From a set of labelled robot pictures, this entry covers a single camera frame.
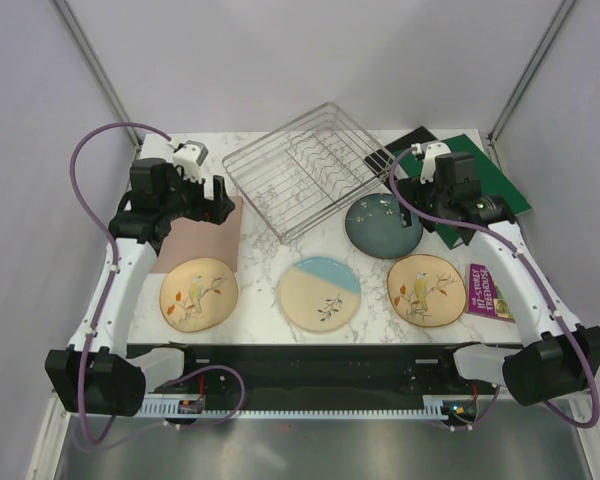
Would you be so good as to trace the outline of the dark teal floral plate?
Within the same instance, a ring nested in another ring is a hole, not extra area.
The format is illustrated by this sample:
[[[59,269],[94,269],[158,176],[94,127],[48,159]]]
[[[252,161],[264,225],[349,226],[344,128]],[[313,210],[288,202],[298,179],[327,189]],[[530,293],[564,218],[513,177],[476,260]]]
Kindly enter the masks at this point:
[[[420,243],[423,227],[417,217],[408,225],[400,204],[390,193],[372,193],[356,200],[344,220],[349,241],[377,259],[399,259]]]

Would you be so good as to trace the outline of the beige bird plate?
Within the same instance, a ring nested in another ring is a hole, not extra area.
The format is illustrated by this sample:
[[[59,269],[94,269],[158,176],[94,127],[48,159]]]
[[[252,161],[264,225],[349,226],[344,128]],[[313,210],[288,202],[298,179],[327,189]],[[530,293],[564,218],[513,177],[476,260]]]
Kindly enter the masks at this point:
[[[467,304],[462,274],[443,258],[414,254],[397,261],[387,275],[394,311],[420,328],[438,328],[457,321]]]
[[[238,303],[235,274],[213,258],[187,261],[164,279],[159,306],[165,321],[175,330],[194,333],[227,320]]]

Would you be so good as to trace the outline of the metal wire dish rack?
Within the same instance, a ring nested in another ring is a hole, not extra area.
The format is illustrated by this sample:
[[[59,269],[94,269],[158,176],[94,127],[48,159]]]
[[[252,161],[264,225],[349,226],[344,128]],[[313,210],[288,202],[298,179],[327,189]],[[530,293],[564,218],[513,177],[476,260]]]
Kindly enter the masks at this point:
[[[283,243],[384,185],[393,155],[327,102],[230,153],[229,179]]]

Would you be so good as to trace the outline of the blue and beige plate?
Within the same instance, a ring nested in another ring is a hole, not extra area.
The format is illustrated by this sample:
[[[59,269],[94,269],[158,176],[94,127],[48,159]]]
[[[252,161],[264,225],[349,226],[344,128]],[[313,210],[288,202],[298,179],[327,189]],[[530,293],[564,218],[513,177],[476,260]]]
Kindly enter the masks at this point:
[[[357,314],[360,283],[347,265],[329,257],[308,257],[282,275],[278,304],[294,326],[311,333],[332,332]]]

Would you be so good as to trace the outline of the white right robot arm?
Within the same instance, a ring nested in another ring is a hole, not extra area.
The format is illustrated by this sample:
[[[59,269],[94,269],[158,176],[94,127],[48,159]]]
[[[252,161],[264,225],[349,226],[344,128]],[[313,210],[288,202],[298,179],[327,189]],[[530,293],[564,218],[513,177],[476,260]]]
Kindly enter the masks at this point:
[[[516,216],[499,194],[486,194],[474,157],[467,152],[424,154],[418,177],[397,179],[391,190],[402,210],[428,231],[453,228],[486,266],[512,311],[518,350],[483,343],[458,347],[438,368],[447,392],[463,392],[474,380],[506,388],[521,405],[549,405],[554,398],[587,390],[592,417],[600,416],[595,374],[600,367],[600,327],[586,327],[571,312],[525,245]]]

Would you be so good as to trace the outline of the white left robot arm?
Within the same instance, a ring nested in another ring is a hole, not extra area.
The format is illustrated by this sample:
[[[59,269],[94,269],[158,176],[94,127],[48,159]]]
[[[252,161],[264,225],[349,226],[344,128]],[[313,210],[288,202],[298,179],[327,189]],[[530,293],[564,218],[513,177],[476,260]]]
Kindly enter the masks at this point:
[[[63,406],[72,413],[132,417],[147,394],[168,384],[188,393],[199,382],[199,369],[176,347],[154,347],[128,358],[132,317],[142,286],[155,264],[174,220],[215,225],[235,208],[225,180],[189,179],[182,166],[160,158],[133,162],[130,188],[105,232],[108,246],[103,270],[83,320],[67,347],[52,350],[45,371]]]

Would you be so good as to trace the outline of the pink rectangular mat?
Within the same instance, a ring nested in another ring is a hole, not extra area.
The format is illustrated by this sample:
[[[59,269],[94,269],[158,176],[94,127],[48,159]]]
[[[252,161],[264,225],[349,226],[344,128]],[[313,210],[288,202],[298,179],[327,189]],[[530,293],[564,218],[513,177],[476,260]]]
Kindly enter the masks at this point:
[[[179,218],[171,223],[171,231],[150,272],[167,274],[179,265],[200,258],[212,258],[238,270],[243,199],[232,196],[235,209],[221,225]]]

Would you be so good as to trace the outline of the black flat folder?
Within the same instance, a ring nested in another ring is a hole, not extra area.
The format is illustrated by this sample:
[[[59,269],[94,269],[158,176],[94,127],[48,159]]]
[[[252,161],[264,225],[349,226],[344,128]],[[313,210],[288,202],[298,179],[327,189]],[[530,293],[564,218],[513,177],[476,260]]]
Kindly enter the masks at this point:
[[[430,130],[424,126],[420,126],[368,154],[364,158],[364,162],[370,170],[375,173],[381,173],[391,166],[394,157],[402,153],[412,144],[424,144],[435,140],[437,140],[437,137]]]

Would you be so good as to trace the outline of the purple treehouse book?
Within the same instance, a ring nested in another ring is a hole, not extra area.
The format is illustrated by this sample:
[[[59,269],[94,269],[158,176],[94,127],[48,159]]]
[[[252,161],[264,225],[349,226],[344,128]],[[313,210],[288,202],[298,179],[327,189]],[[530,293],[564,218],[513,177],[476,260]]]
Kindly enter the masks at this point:
[[[482,264],[468,267],[467,312],[490,319],[514,323],[514,316],[489,270]]]

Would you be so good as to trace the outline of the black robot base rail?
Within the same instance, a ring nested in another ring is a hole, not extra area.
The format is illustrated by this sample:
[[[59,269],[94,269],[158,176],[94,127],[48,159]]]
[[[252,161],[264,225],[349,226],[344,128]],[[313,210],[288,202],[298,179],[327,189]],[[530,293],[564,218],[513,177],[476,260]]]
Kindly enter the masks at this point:
[[[165,394],[209,396],[212,406],[255,408],[416,407],[425,395],[490,396],[494,387],[461,378],[454,346],[190,345],[185,370],[212,365]]]

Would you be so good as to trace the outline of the left aluminium frame post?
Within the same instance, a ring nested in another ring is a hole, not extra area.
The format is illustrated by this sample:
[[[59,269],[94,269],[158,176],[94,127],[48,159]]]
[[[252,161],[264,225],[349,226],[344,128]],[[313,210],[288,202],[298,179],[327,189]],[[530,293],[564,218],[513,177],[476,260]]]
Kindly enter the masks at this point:
[[[49,3],[59,16],[78,53],[86,63],[96,86],[104,97],[115,120],[118,122],[130,122],[131,117],[124,107],[70,2],[67,0],[50,0]]]

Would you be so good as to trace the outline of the aluminium frame post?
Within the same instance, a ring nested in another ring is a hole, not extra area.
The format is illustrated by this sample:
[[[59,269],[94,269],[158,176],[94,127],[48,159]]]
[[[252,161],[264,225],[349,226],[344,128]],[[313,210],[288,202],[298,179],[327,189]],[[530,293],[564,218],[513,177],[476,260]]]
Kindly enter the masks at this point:
[[[96,86],[104,97],[115,120],[118,122],[130,122],[131,117],[124,107],[70,2],[67,0],[50,0],[49,3],[59,16],[78,53],[86,63]]]
[[[482,138],[488,146],[494,146],[503,134],[578,5],[578,0],[561,0],[559,2],[493,126],[488,132],[482,133]]]

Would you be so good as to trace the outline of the right aluminium frame post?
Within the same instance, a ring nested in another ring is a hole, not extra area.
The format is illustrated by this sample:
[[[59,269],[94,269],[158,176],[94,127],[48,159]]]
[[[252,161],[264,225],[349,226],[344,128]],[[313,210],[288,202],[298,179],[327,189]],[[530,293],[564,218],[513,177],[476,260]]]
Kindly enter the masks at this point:
[[[493,126],[488,132],[482,133],[482,138],[488,146],[494,146],[503,134],[578,5],[578,0],[561,0],[559,2]]]

